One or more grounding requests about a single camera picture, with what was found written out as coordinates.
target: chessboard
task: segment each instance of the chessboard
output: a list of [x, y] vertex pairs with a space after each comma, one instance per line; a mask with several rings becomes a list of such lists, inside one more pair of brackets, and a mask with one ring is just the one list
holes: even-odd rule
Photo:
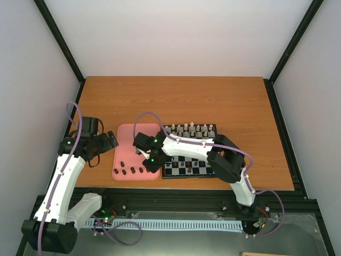
[[[168, 133], [173, 133], [184, 138], [209, 139], [217, 135], [215, 124], [180, 124], [166, 125]], [[178, 178], [214, 178], [216, 177], [211, 166], [205, 161], [185, 156], [174, 156], [171, 163], [166, 163], [162, 167], [163, 179]]]

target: pink tray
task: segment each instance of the pink tray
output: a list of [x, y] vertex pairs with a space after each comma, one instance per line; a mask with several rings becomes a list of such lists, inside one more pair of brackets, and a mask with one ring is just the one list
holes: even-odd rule
[[[142, 162], [145, 160], [143, 155], [136, 154], [133, 146], [133, 127], [134, 124], [122, 124], [117, 130], [118, 147], [115, 148], [115, 156], [113, 158], [112, 177], [115, 180], [155, 180], [160, 175], [160, 170], [156, 173], [147, 172]], [[160, 131], [158, 124], [137, 124], [135, 133], [143, 132], [148, 136], [155, 136]]]

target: black and white checkered board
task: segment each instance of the black and white checkered board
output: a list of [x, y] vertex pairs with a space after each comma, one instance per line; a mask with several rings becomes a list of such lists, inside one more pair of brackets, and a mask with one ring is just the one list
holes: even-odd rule
[[[200, 125], [200, 131], [197, 132], [197, 124], [194, 125], [194, 135], [191, 135], [189, 132], [190, 126], [188, 126], [188, 134], [187, 138], [215, 138], [217, 135], [217, 127], [215, 124], [213, 125], [213, 134], [209, 132], [209, 125], [207, 124], [207, 136], [204, 136], [204, 125]], [[177, 125], [175, 125], [175, 129], [172, 130], [172, 125], [168, 125], [168, 133], [175, 132], [176, 135], [180, 135], [181, 137], [185, 137], [184, 134], [184, 125], [180, 125], [181, 127], [178, 129]], [[195, 158], [189, 158], [185, 156], [174, 156], [173, 162], [165, 164], [162, 168], [162, 178], [163, 179], [178, 179], [178, 178], [213, 178], [216, 177], [212, 168], [205, 161], [199, 161]]]

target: white wall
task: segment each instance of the white wall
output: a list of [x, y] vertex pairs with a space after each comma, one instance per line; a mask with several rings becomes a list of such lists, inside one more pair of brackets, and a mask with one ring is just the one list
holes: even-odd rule
[[341, 1], [327, 0], [275, 91], [309, 197], [317, 198], [341, 255]]
[[271, 75], [311, 0], [47, 0], [86, 76]]
[[45, 193], [78, 82], [33, 1], [0, 1], [0, 255]]

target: black metal frame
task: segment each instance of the black metal frame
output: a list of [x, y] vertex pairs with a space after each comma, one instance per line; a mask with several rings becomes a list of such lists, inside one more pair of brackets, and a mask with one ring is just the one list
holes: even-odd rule
[[[60, 49], [67, 58], [70, 67], [77, 77], [80, 88], [77, 94], [76, 102], [79, 102], [84, 85], [85, 78], [82, 76], [72, 54], [64, 41], [56, 23], [53, 20], [44, 0], [34, 0], [38, 9], [40, 10], [44, 20], [46, 21], [51, 33], [55, 37]], [[279, 136], [288, 162], [290, 174], [294, 183], [294, 191], [278, 191], [286, 212], [288, 213], [312, 213], [316, 216], [316, 220], [320, 227], [324, 244], [326, 245], [328, 255], [335, 255], [331, 241], [329, 239], [324, 221], [318, 206], [314, 199], [308, 199], [307, 193], [303, 184], [301, 173], [299, 171], [296, 157], [289, 139], [289, 135], [282, 117], [281, 109], [279, 107], [276, 93], [273, 84], [283, 70], [285, 64], [293, 53], [299, 40], [302, 38], [304, 32], [317, 13], [323, 0], [313, 0], [307, 12], [305, 13], [301, 23], [296, 32], [290, 40], [286, 50], [281, 59], [275, 67], [271, 77], [264, 79], [264, 84], [269, 97], [274, 119], [278, 128]], [[71, 116], [74, 117], [76, 109], [72, 110]], [[71, 128], [71, 122], [68, 123], [65, 135], [67, 135]], [[82, 196], [89, 192], [92, 188], [75, 188], [71, 198], [70, 207], [75, 205]], [[230, 202], [235, 201], [235, 195], [232, 191], [216, 191], [216, 190], [162, 190], [162, 189], [99, 189], [105, 193], [105, 197], [110, 199], [110, 203], [114, 204], [118, 215], [125, 215], [126, 211], [202, 211], [202, 212], [221, 212], [225, 217], [229, 217], [228, 211], [223, 211], [222, 208]], [[33, 213], [37, 211], [41, 205], [43, 196], [38, 196], [35, 203]], [[267, 206], [272, 212], [281, 212], [281, 206], [275, 196], [264, 193], [258, 198], [259, 202], [266, 202]], [[240, 220], [247, 220], [245, 217], [237, 217]], [[22, 240], [19, 246], [17, 256], [23, 255], [26, 241]]]

